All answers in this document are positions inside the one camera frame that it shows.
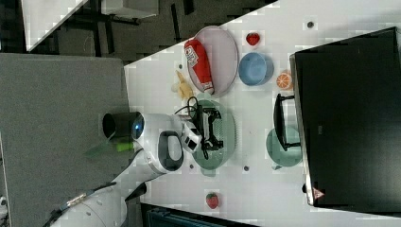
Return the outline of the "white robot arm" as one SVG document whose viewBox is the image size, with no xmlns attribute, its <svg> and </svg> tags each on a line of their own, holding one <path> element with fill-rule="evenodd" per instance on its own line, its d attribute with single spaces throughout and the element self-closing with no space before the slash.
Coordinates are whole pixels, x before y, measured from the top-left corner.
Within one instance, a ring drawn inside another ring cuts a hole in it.
<svg viewBox="0 0 401 227">
<path fill-rule="evenodd" d="M 129 129 L 139 149 L 128 167 L 53 210 L 43 227 L 120 227 L 128 213 L 126 201 L 142 184 L 180 169 L 186 151 L 223 146 L 214 135 L 214 123 L 221 119 L 218 109 L 201 105 L 187 115 L 138 113 Z"/>
</svg>

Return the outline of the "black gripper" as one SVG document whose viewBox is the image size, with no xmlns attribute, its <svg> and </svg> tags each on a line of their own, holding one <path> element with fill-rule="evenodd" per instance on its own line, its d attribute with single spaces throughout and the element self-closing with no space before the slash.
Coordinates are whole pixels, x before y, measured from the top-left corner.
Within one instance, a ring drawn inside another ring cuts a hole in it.
<svg viewBox="0 0 401 227">
<path fill-rule="evenodd" d="M 198 106 L 196 117 L 198 118 L 197 128 L 202 134 L 201 149 L 206 150 L 219 150 L 223 148 L 223 142 L 218 141 L 214 135 L 213 123 L 216 119 L 221 119 L 219 110 L 213 107 L 203 108 Z"/>
</svg>

